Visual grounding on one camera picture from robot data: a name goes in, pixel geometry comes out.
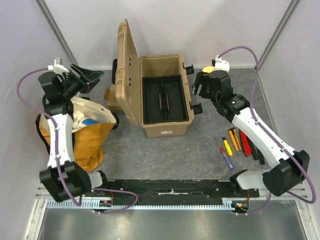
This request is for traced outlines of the black toolbox tray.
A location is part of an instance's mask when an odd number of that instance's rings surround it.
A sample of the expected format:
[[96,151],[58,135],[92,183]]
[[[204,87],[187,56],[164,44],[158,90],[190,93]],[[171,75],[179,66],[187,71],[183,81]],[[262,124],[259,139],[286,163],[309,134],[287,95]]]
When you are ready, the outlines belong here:
[[145,125],[189,120],[180,74],[143,77],[142,102]]

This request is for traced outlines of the tan plastic toolbox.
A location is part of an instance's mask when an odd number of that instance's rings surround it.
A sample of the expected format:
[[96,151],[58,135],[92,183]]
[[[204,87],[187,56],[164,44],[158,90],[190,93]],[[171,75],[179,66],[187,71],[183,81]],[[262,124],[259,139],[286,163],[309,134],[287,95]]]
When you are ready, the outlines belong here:
[[188,75],[178,53],[138,56],[128,20],[118,27],[118,57],[113,62],[114,96],[127,119],[149,138],[183,136],[202,105],[192,104]]

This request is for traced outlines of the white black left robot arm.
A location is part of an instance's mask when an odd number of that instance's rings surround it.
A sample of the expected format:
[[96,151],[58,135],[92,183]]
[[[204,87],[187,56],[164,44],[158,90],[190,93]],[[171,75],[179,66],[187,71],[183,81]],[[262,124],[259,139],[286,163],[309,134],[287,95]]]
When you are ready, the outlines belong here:
[[77,93],[89,93],[103,74],[75,64],[69,69],[55,64],[38,77],[44,91],[43,115],[50,132],[49,161],[47,169],[39,173],[39,179],[58,203],[75,201],[76,197],[92,190],[101,197],[110,192],[110,184],[102,171],[88,173],[76,163],[72,138],[74,105],[71,99]]

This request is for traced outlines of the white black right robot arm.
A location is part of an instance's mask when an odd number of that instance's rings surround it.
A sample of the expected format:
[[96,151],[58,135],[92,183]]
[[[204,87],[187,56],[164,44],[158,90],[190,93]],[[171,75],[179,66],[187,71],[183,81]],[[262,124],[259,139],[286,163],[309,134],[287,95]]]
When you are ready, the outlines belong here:
[[204,99],[209,99],[217,112],[243,132],[262,153],[269,170],[245,170],[229,184],[229,191],[235,197],[242,196],[247,189],[263,188],[280,197],[305,180],[310,156],[305,150],[296,151],[281,140],[258,117],[249,101],[235,94],[231,78],[226,71],[211,73],[199,71],[192,91]]

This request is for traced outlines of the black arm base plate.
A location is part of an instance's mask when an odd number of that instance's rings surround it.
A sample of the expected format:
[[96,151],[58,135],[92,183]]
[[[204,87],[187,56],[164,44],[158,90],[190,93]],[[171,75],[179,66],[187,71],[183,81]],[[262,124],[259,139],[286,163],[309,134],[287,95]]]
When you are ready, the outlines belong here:
[[258,198],[257,189],[241,189],[236,183],[218,179],[109,179],[100,186],[137,195],[212,195],[214,198]]

